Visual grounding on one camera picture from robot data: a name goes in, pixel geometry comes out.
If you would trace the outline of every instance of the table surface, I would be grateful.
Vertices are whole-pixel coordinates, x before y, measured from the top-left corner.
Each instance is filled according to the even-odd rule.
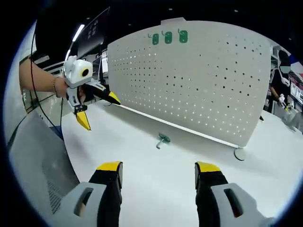
[[[91,131],[73,114],[62,119],[65,146],[80,182],[96,167],[123,161],[120,226],[198,226],[194,163],[220,167],[228,182],[237,183],[257,201],[266,217],[285,208],[303,172],[303,137],[270,113],[262,112],[245,161],[234,148],[194,135],[146,116],[99,101],[86,111]],[[159,132],[170,144],[161,144]]]

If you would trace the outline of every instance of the person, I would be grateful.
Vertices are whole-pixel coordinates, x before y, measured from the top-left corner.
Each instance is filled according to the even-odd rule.
[[[54,92],[58,97],[66,97],[68,86],[65,83],[65,79],[63,77],[55,78],[51,73],[44,71],[31,62],[31,54],[36,51],[35,28],[36,22],[31,26],[19,46],[9,71],[2,119],[6,144],[9,143],[15,130],[27,115],[20,87],[31,91],[34,90],[32,73],[36,91]],[[82,98],[81,100],[85,99],[81,89],[80,97]]]
[[[269,97],[268,111],[272,113],[273,111],[273,101],[277,101],[280,105],[283,104],[283,98],[285,98],[285,103],[291,101],[290,97],[290,87],[291,80],[289,78],[290,71],[290,59],[285,51],[280,50],[278,52],[279,66],[272,69],[271,79],[269,82],[269,89],[271,91],[271,96]]]

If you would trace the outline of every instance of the white pegboard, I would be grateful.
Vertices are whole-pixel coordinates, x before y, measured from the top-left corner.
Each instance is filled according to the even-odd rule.
[[[179,41],[178,29],[188,32]],[[166,44],[161,32],[172,32]],[[149,35],[159,34],[152,44]],[[121,104],[244,147],[262,111],[270,44],[242,27],[185,21],[151,27],[108,46],[109,85]]]

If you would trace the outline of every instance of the black cable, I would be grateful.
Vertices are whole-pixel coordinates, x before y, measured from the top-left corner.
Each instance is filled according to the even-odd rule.
[[[44,100],[46,100],[46,99],[48,99],[50,97],[53,97],[53,94],[50,95],[50,96],[48,96],[48,97],[46,97],[46,98],[44,98],[44,99],[42,99],[42,100],[40,100],[40,102],[43,102]],[[33,108],[33,110],[36,109],[36,107],[34,107],[34,106],[31,105],[29,108],[26,109],[26,111],[28,111],[30,108]]]
[[[63,112],[63,98],[61,99],[61,113],[60,113],[60,130],[61,130],[61,135],[63,139],[63,132],[62,132],[62,112]]]
[[[36,32],[34,32],[33,40],[32,40],[32,47],[31,47],[31,50],[30,50],[30,56],[31,56],[31,57],[32,57],[32,55],[33,55],[33,45],[34,45],[35,34],[36,34]],[[33,83],[34,93],[35,93],[37,102],[38,102],[38,104],[39,104],[39,107],[40,107],[42,113],[43,113],[44,116],[47,118],[47,120],[50,122],[50,124],[58,131],[58,133],[59,133],[59,134],[62,134],[61,132],[59,132],[59,130],[56,128],[56,126],[53,124],[53,122],[48,118],[48,116],[46,115],[46,113],[45,113],[44,110],[42,109],[42,106],[40,105],[40,101],[39,101],[39,99],[38,99],[38,95],[37,95],[36,88],[35,88],[35,84],[34,84],[33,61],[32,61],[32,59],[30,59],[30,73],[31,73],[31,76],[32,76],[32,83]]]

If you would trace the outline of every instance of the human hand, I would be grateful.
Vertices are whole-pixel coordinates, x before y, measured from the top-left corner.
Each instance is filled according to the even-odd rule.
[[[67,84],[65,83],[65,78],[58,77],[55,79],[55,91],[58,97],[66,98],[66,92],[67,92]],[[85,100],[85,93],[82,89],[82,86],[79,87],[79,96],[81,103]]]
[[[66,98],[67,84],[65,83],[65,78],[57,77],[55,78],[54,88],[56,95],[60,98]]]
[[[285,97],[283,94],[281,94],[280,97],[278,98],[279,103],[282,105],[284,100],[285,100]]]

